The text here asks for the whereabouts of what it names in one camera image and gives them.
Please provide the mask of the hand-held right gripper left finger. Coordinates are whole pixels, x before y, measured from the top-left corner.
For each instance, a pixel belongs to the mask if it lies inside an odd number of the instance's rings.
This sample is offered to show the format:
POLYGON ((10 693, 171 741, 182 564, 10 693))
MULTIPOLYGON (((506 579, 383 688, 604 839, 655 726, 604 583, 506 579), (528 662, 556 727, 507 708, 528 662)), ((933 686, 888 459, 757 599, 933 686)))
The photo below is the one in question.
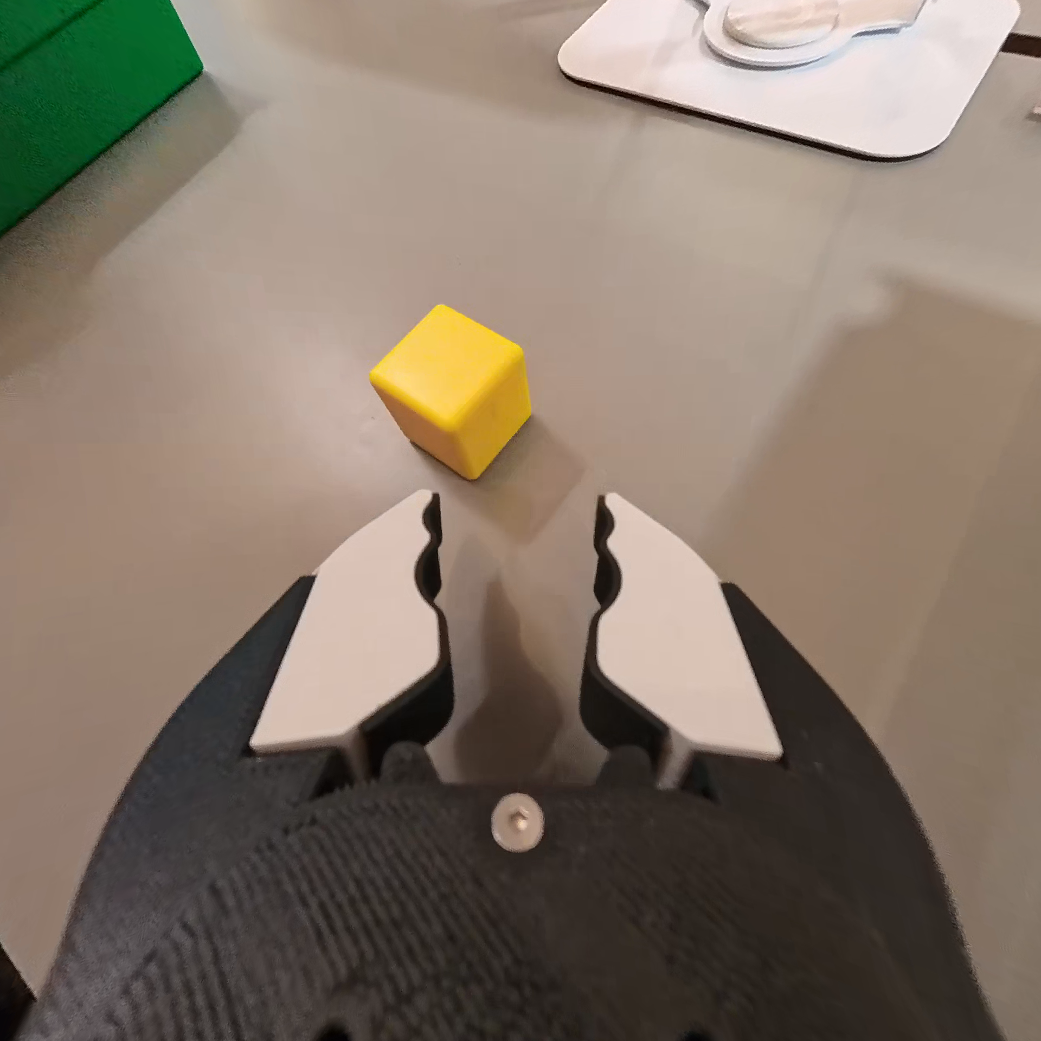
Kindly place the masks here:
POLYGON ((453 710, 440 589, 439 496, 418 490, 312 574, 251 736, 256 755, 333 748, 377 775, 399 741, 429 743, 453 710))

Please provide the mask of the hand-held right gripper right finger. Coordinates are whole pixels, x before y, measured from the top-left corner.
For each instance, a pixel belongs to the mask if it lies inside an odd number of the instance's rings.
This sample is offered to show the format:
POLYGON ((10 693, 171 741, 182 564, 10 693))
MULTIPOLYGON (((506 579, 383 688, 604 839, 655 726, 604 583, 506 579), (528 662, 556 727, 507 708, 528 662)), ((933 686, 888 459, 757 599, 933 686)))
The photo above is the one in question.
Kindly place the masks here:
POLYGON ((580 718, 596 743, 642 750, 659 788, 682 786, 700 756, 781 763, 716 572, 618 493, 596 500, 593 544, 580 718))

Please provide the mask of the yellow cube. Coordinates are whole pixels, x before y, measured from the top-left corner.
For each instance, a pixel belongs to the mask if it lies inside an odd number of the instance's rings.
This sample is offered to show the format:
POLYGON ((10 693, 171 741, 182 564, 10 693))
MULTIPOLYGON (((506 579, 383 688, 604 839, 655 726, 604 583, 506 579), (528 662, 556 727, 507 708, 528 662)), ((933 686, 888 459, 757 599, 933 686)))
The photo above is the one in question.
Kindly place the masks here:
POLYGON ((437 305, 369 375, 405 437, 474 481, 532 415, 519 345, 437 305))

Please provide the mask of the green plastic bin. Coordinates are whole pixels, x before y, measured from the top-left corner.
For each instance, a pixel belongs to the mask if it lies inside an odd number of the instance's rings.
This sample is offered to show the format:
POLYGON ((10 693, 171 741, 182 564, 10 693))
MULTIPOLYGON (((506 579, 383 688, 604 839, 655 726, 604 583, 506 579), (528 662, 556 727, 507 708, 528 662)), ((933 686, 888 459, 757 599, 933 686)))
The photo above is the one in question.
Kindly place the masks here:
POLYGON ((189 85, 169 1, 1 3, 1 232, 189 85))

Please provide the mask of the grey desk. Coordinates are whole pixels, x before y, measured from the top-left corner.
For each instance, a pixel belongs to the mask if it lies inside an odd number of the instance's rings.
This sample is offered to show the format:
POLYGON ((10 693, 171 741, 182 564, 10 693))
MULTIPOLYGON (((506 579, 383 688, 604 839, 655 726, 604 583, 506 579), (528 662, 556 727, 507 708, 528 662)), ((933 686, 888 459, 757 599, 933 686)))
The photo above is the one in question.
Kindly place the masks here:
POLYGON ((446 779, 584 781, 596 497, 739 585, 930 833, 1039 1039, 1039 60, 866 163, 575 85, 594 2, 177 2, 205 74, 2 236, 2 944, 37 989, 178 704, 342 539, 445 519, 446 779), (370 371, 524 351, 479 479, 370 371))

